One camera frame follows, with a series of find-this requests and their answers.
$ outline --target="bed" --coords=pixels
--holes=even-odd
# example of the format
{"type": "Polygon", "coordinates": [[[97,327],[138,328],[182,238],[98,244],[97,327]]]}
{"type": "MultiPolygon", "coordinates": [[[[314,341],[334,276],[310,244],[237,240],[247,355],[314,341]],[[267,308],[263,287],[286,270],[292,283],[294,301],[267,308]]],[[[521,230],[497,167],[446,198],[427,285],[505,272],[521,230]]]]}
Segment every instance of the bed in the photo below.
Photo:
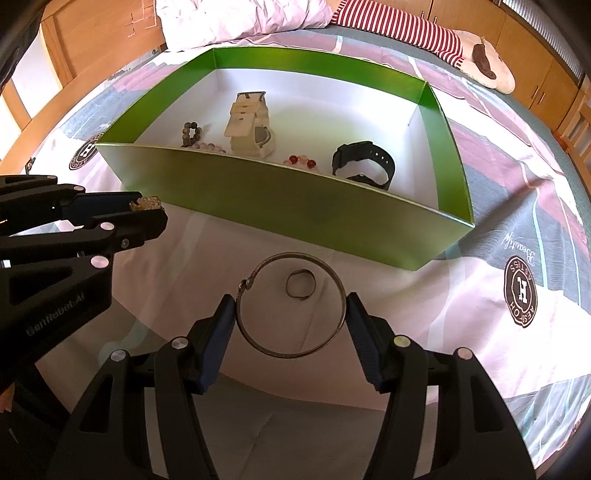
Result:
{"type": "MultiPolygon", "coordinates": [[[[541,466],[567,442],[591,396],[591,357],[582,345],[591,333],[591,205],[549,130],[434,55],[371,33],[328,27],[224,44],[329,51],[428,81],[462,158],[476,228],[409,272],[167,206],[159,240],[118,254],[113,306],[38,363],[56,396],[71,410],[113,350],[153,351],[211,315],[222,294],[235,294],[265,257],[303,251],[327,261],[397,333],[434,351],[473,349],[541,466]],[[504,270],[514,255],[537,285],[538,308],[527,325],[515,321],[504,298],[504,270]]],[[[162,53],[101,84],[43,142],[31,173],[54,174],[90,192],[121,189],[92,139],[201,50],[162,53]]],[[[322,323],[312,312],[306,319],[305,327],[285,327],[295,329],[303,347],[322,323]]],[[[165,476],[153,398],[147,394],[152,467],[165,476]]],[[[430,392],[416,474],[430,469],[436,401],[430,392]]],[[[290,361],[260,355],[234,331],[218,382],[195,402],[221,478],[348,480],[365,471],[387,398],[366,383],[345,331],[317,354],[290,361]]]]}

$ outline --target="printed circular logo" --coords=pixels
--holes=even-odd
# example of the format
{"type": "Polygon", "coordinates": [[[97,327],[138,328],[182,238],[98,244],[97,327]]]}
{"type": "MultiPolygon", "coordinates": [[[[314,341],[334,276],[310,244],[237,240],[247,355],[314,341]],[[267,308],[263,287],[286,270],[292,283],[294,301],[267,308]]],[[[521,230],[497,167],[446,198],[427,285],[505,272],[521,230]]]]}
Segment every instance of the printed circular logo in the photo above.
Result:
{"type": "Polygon", "coordinates": [[[517,255],[505,266],[505,301],[515,323],[529,326],[538,309],[538,292],[530,268],[517,255]]]}
{"type": "Polygon", "coordinates": [[[96,155],[98,150],[95,147],[95,142],[102,135],[103,132],[98,133],[84,142],[84,144],[76,151],[72,160],[70,160],[70,170],[78,170],[78,168],[82,168],[96,155]]]}

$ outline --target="beaded bracelet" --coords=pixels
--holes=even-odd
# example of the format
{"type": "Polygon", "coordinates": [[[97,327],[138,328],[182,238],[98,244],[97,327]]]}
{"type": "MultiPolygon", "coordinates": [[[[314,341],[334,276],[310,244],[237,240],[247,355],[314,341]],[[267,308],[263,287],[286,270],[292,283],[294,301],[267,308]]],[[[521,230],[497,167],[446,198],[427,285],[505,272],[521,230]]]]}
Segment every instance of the beaded bracelet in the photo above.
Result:
{"type": "Polygon", "coordinates": [[[190,148],[194,148],[195,150],[209,150],[210,152],[226,153],[222,147],[216,145],[215,143],[195,142],[190,148]]]}
{"type": "Polygon", "coordinates": [[[197,125],[197,122],[187,122],[183,128],[183,146],[191,147],[194,143],[201,139],[201,132],[203,130],[197,125]],[[195,130],[195,133],[191,137],[191,129],[195,130]]]}
{"type": "Polygon", "coordinates": [[[316,162],[314,160],[309,159],[305,155],[292,155],[287,160],[283,161],[284,165],[291,166],[295,166],[298,163],[307,166],[309,170],[318,171],[318,168],[316,168],[316,162]]]}

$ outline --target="bedsheet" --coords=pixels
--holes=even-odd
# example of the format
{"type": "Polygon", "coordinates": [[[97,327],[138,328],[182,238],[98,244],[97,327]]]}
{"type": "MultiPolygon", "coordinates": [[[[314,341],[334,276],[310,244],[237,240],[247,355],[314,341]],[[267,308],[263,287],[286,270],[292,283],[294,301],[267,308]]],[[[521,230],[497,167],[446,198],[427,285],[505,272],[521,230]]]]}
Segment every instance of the bedsheet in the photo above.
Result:
{"type": "MultiPolygon", "coordinates": [[[[476,228],[409,272],[167,206],[170,220],[159,240],[117,255],[113,308],[38,363],[57,396],[73,408],[111,351],[149,351],[184,334],[196,319],[211,314],[222,294],[233,294],[262,259],[297,250],[327,261],[346,289],[357,291],[368,311],[386,318],[397,333],[434,351],[473,349],[507,402],[534,465],[540,465],[567,440],[591,394],[591,356],[582,345],[591,330],[587,237],[569,180],[548,145],[486,89],[389,48],[309,31],[224,44],[329,51],[430,82],[466,170],[476,228]],[[536,285],[537,311],[526,327],[515,321],[505,301],[505,268],[515,255],[528,265],[536,285]]],[[[103,85],[46,139],[32,173],[55,174],[60,182],[90,192],[121,189],[104,159],[85,143],[201,51],[161,54],[103,85]]],[[[67,228],[63,223],[46,227],[67,228]]],[[[249,312],[264,317],[256,307],[249,312]]],[[[311,309],[305,325],[285,314],[289,322],[282,323],[279,340],[294,348],[311,346],[326,333],[325,313],[311,309]]],[[[360,412],[383,411],[387,403],[365,382],[345,331],[326,349],[294,361],[263,357],[234,332],[222,373],[277,397],[360,412]]],[[[428,401],[437,401],[436,391],[428,401]]]]}

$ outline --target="green box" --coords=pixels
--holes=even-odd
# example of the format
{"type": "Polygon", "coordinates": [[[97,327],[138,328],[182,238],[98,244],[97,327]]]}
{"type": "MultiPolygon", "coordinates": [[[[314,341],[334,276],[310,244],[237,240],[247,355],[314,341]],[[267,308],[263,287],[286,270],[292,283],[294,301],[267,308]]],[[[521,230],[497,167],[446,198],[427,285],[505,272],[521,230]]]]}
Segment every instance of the green box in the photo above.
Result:
{"type": "Polygon", "coordinates": [[[212,48],[141,97],[104,133],[97,147],[127,189],[407,270],[419,269],[474,227],[462,161],[429,84],[338,54],[279,47],[212,48]],[[417,104],[439,208],[282,164],[134,144],[175,100],[216,69],[326,77],[417,104]]]}

